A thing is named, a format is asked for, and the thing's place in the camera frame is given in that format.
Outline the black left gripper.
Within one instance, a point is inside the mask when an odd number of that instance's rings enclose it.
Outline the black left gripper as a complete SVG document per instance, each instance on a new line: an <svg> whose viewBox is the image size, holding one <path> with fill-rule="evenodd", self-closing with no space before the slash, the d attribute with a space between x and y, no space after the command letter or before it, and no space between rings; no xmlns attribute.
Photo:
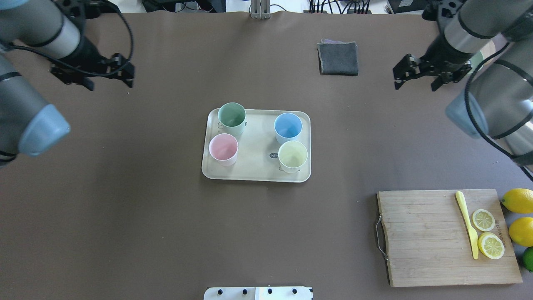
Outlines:
<svg viewBox="0 0 533 300"><path fill-rule="evenodd" d="M87 38L83 37L80 40L78 47L73 53L59 59L70 66L79 70L105 74L108 72L108 65L105 63L106 57L103 57L96 46ZM110 58L110 78L117 79L125 83L129 88L133 87L135 78L135 66L127 62L126 57L120 53L115 53ZM89 79L90 75L74 71L61 63L54 63L52 65L51 73L64 84L76 84L85 87L89 91L95 90L95 84Z"/></svg>

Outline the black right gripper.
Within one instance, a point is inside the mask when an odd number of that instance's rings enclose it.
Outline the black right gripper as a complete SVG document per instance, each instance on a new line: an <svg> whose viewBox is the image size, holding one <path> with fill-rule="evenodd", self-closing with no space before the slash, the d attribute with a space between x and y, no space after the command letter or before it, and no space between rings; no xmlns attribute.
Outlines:
<svg viewBox="0 0 533 300"><path fill-rule="evenodd" d="M459 51L445 38L437 37L420 59L406 54L393 67L395 90L400 89L408 80L438 74L431 84L433 92L445 84L458 83L471 70L471 67L464 67L471 57L473 53Z"/></svg>

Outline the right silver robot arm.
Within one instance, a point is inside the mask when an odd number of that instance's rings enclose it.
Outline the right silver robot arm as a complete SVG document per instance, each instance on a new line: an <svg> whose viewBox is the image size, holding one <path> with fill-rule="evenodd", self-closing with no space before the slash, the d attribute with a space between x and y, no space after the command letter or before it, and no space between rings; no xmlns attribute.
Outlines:
<svg viewBox="0 0 533 300"><path fill-rule="evenodd" d="M493 58L446 108L448 118L474 138L480 132L518 166L532 170L531 0L431 0L423 18L439 33L423 56L405 55L394 85L434 77L432 91L473 75L472 57L498 35L508 47Z"/></svg>

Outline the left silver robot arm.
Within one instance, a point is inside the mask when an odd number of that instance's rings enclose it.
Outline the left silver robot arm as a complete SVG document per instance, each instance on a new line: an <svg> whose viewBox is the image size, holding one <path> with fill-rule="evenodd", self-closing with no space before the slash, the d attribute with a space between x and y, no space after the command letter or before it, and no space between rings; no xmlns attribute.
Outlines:
<svg viewBox="0 0 533 300"><path fill-rule="evenodd" d="M19 154L39 156L70 133L71 126L61 112L47 101L15 68L17 51L37 55L19 65L45 67L64 84L94 90L92 78L116 79L133 86L131 64L134 40L131 27L127 57L101 55L86 36L86 21L102 12L120 9L108 0L2 0L1 2L1 167Z"/></svg>

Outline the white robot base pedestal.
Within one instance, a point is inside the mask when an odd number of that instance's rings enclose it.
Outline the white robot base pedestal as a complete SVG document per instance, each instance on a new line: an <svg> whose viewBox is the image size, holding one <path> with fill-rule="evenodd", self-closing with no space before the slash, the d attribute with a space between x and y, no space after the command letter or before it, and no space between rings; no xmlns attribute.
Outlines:
<svg viewBox="0 0 533 300"><path fill-rule="evenodd" d="M306 286L211 287L204 300L312 300L314 293Z"/></svg>

